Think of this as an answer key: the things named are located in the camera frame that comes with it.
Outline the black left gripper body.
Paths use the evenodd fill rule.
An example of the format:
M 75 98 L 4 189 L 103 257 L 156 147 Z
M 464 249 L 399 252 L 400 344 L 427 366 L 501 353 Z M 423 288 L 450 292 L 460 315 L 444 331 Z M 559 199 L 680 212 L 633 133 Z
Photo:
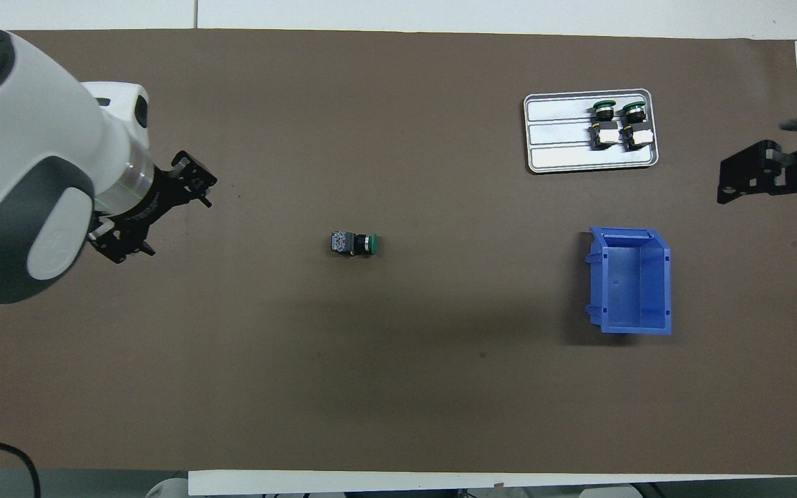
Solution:
M 185 204 L 185 188 L 173 169 L 130 165 L 98 195 L 98 217 L 130 225 L 149 226 L 173 208 Z

